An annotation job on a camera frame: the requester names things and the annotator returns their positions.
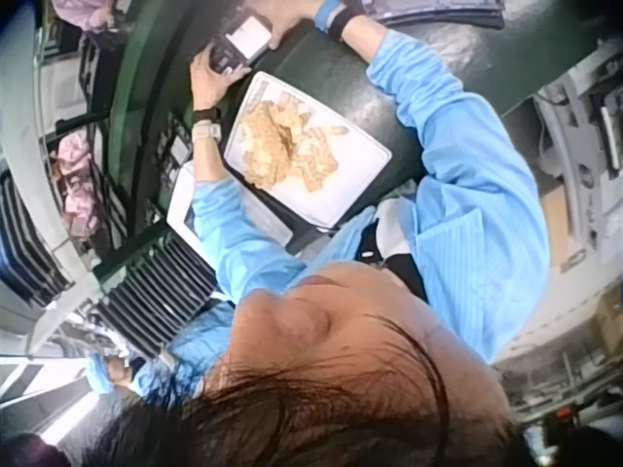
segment blue shirt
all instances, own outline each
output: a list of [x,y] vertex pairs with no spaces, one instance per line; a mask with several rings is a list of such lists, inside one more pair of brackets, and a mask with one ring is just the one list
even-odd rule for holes
[[[428,175],[415,195],[398,201],[398,222],[429,304],[492,362],[547,280],[534,178],[491,105],[465,92],[423,42],[390,31],[367,74],[395,97],[398,119],[418,131],[424,147]],[[375,213],[369,207],[351,219],[307,267],[249,223],[233,177],[199,183],[193,208],[205,254],[234,303],[253,289],[282,293],[327,261],[353,259]]]
[[171,396],[192,396],[198,383],[227,348],[232,328],[232,307],[222,303],[193,319],[166,347],[177,360],[172,371],[160,360],[147,362],[129,388],[143,397],[153,391]]

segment crackers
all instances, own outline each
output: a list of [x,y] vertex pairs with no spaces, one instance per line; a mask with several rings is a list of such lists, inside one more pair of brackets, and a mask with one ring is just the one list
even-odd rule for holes
[[346,135],[348,129],[308,127],[311,117],[309,108],[286,92],[278,104],[252,102],[241,123],[244,178],[264,190],[288,176],[301,178],[309,192],[322,189],[339,167],[330,139]]

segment pink cloth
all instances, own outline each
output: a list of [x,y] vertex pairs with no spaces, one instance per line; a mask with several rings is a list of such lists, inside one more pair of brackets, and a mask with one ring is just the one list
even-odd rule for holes
[[69,233],[76,238],[87,239],[99,228],[87,131],[80,129],[62,138],[56,157],[67,187],[64,218]]
[[52,0],[56,14],[83,31],[93,31],[106,24],[112,0]]

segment table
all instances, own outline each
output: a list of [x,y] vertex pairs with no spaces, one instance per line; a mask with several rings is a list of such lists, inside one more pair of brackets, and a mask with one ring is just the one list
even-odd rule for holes
[[[167,113],[181,115],[190,102],[188,58],[210,27],[220,4],[192,0],[147,2],[128,44],[122,65],[110,136],[108,168],[129,201],[130,228],[144,229],[144,202],[157,195],[155,167],[147,155]],[[468,90],[483,94],[500,115],[506,114],[550,83],[596,46],[604,27],[582,17],[566,0],[507,0],[502,31],[457,24],[424,24],[401,31],[427,42]],[[365,191],[347,217],[375,202],[409,178],[425,175],[416,132],[395,117],[392,99],[365,76],[366,65],[346,46],[301,24],[284,45],[265,55],[266,71],[308,93],[386,145],[392,160]],[[248,81],[232,90],[225,127],[231,124]],[[313,228],[296,218],[284,219],[295,235]]]

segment white plastic tray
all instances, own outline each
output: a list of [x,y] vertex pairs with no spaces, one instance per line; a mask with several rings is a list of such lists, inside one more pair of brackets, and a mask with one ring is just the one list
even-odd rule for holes
[[[189,161],[179,171],[173,198],[168,208],[166,221],[168,224],[200,255],[209,265],[215,266],[207,257],[202,248],[202,243],[195,234],[193,226],[189,226],[187,219],[191,212],[193,194],[195,192],[195,174],[193,162]],[[240,195],[244,213],[248,219],[263,234],[273,238],[276,242],[285,246],[292,238],[290,231],[278,217],[249,190],[241,187]]]
[[240,119],[251,99],[256,97],[263,87],[266,88],[261,100],[277,103],[281,94],[287,92],[310,107],[313,115],[308,123],[309,126],[346,126],[349,130],[345,136],[331,138],[333,156],[340,166],[325,180],[321,190],[308,192],[303,180],[298,177],[288,177],[267,190],[272,197],[306,221],[318,227],[330,229],[344,216],[385,167],[391,159],[391,152],[369,134],[325,105],[277,78],[259,72],[253,78],[246,97],[242,101],[225,150],[225,160],[237,172],[243,173],[244,150]]

